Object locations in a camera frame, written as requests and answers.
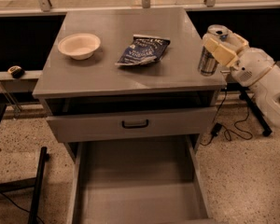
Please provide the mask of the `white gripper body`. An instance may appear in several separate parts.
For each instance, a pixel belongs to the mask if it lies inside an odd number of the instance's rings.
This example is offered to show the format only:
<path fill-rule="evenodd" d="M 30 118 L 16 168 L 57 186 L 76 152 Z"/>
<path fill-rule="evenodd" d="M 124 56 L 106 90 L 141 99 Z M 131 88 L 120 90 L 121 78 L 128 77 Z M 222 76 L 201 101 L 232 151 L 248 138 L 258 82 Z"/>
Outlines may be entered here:
<path fill-rule="evenodd" d="M 273 58 L 264 50 L 249 48 L 240 53 L 239 61 L 231 69 L 231 76 L 243 87 L 263 87 L 274 64 Z"/>

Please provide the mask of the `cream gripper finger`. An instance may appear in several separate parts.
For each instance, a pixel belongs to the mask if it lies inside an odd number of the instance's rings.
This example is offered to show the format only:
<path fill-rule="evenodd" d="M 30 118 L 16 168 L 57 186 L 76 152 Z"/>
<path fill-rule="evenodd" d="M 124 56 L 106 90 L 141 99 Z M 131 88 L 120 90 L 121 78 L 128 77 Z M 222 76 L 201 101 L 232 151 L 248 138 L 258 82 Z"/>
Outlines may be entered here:
<path fill-rule="evenodd" d="M 224 41 L 224 50 L 230 54 L 238 54 L 249 47 L 249 42 L 240 35 L 229 32 Z"/>
<path fill-rule="evenodd" d="M 214 35 L 204 35 L 203 46 L 212 54 L 215 60 L 223 66 L 232 67 L 239 60 L 237 54 L 226 52 L 224 50 L 224 41 Z"/>

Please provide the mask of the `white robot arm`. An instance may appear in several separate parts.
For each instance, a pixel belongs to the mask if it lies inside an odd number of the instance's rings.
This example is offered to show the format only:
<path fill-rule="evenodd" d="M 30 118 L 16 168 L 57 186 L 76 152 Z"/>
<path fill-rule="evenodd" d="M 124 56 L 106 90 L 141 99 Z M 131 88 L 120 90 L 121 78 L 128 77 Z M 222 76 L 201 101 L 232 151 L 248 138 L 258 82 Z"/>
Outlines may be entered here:
<path fill-rule="evenodd" d="M 255 94 L 262 114 L 280 128 L 280 67 L 264 50 L 251 48 L 238 34 L 229 31 L 225 41 L 210 33 L 203 36 L 203 46 L 242 87 Z"/>

